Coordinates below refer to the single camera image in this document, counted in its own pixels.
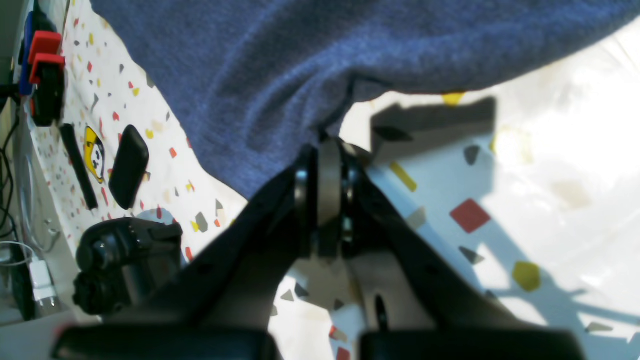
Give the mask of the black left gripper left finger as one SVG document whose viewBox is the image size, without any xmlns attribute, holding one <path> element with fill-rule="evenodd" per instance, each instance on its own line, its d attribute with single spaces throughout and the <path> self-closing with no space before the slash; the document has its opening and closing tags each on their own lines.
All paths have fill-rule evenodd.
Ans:
<svg viewBox="0 0 640 360">
<path fill-rule="evenodd" d="M 185 269 L 110 323 L 264 331 L 281 280 L 313 250 L 317 187 L 318 151 L 306 145 Z"/>
</svg>

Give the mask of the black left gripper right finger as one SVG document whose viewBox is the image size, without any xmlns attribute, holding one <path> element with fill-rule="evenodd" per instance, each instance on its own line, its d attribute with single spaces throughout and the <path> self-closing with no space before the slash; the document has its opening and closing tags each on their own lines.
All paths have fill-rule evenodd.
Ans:
<svg viewBox="0 0 640 360">
<path fill-rule="evenodd" d="M 318 254 L 343 256 L 378 331 L 528 328 L 408 226 L 341 140 L 318 148 L 317 230 Z"/>
</svg>

